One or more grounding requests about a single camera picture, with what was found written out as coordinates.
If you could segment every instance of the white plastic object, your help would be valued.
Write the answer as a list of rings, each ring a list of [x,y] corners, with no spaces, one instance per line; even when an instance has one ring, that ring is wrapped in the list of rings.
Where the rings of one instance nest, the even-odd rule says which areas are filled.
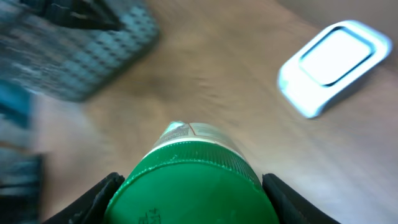
[[[384,34],[358,21],[333,24],[290,58],[279,70],[277,85],[306,118],[325,105],[392,50]]]

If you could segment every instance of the perforated basket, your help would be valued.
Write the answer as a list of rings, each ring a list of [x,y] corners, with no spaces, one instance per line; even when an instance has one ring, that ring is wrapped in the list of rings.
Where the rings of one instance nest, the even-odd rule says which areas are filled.
[[[0,79],[70,101],[99,90],[156,43],[159,28],[138,0],[104,0],[119,31],[71,29],[33,14],[19,0],[0,0]]]

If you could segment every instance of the green lid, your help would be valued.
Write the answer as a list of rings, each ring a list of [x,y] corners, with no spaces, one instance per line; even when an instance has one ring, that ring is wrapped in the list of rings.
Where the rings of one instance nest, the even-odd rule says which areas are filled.
[[[208,142],[164,146],[146,156],[108,205],[109,224],[278,223],[250,166]]]

